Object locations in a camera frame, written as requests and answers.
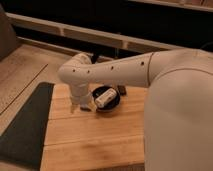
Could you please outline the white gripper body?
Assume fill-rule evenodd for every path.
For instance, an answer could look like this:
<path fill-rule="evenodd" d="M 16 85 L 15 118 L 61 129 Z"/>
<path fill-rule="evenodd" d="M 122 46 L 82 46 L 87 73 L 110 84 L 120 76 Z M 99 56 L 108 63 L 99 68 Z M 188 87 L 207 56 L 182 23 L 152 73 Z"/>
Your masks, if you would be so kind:
<path fill-rule="evenodd" d="M 91 93 L 88 84 L 70 85 L 70 97 L 73 104 L 86 107 L 91 102 Z"/>

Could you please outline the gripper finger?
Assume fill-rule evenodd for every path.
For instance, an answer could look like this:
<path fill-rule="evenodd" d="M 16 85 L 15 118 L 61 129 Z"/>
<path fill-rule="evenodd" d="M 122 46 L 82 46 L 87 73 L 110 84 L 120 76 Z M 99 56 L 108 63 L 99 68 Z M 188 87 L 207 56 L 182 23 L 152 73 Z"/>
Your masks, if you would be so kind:
<path fill-rule="evenodd" d="M 81 105 L 80 109 L 84 110 L 84 111 L 89 111 L 90 110 L 90 108 L 88 107 L 88 105 Z"/>
<path fill-rule="evenodd" d="M 71 106 L 71 113 L 74 113 L 74 111 L 75 111 L 75 106 Z"/>

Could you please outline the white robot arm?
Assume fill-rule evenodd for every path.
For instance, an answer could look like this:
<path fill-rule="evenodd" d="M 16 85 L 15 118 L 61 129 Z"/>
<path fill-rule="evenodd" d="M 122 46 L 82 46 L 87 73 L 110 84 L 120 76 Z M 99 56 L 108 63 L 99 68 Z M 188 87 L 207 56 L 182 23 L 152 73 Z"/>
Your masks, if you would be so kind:
<path fill-rule="evenodd" d="M 213 52 L 177 49 L 109 62 L 80 53 L 59 69 L 75 104 L 90 83 L 146 87 L 145 171 L 213 171 Z"/>

